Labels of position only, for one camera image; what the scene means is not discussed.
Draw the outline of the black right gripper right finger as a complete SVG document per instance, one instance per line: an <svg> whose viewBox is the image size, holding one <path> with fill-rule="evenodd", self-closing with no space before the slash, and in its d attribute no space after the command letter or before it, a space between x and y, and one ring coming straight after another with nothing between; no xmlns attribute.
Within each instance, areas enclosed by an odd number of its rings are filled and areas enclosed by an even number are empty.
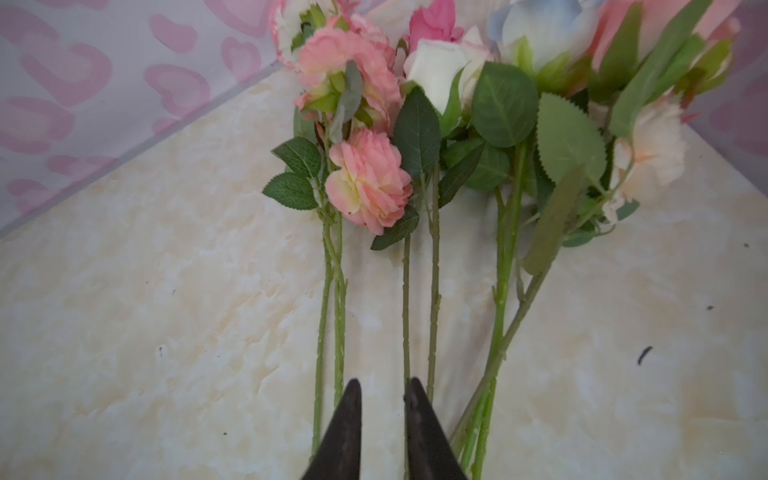
<svg viewBox="0 0 768 480"><path fill-rule="evenodd" d="M406 384L408 475L411 480L466 480L421 381Z"/></svg>

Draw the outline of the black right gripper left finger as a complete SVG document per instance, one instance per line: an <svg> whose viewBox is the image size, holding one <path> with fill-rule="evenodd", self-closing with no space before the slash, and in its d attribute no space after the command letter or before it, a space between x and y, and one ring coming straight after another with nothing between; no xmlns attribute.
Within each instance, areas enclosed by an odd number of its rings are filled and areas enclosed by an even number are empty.
<svg viewBox="0 0 768 480"><path fill-rule="evenodd" d="M351 379L302 480L359 480L362 441L362 390Z"/></svg>

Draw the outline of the pink carnation spray stem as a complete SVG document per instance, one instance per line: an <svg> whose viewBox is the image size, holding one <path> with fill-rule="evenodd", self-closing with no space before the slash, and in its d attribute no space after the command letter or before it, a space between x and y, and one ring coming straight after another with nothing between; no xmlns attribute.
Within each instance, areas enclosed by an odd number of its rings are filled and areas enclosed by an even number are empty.
<svg viewBox="0 0 768 480"><path fill-rule="evenodd" d="M388 36L340 1L280 1L270 15L279 61L297 77L294 135L272 151L285 166L263 189L322 223L323 287L318 322L311 450L322 437L327 327L335 330L335 396L345 366L343 225L382 235L406 212L412 177L390 139L403 96Z"/></svg>

